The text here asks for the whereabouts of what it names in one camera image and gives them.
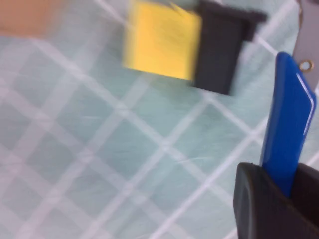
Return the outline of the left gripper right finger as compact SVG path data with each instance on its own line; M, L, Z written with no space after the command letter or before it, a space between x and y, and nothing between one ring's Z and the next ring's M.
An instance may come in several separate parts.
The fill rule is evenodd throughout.
M291 191L297 210L313 224L319 223L319 172L299 163Z

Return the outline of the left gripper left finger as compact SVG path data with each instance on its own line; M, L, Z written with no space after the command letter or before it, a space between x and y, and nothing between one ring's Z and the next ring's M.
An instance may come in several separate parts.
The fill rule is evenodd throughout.
M294 206L264 170L252 163L239 163L233 208L240 239L317 239L313 224Z

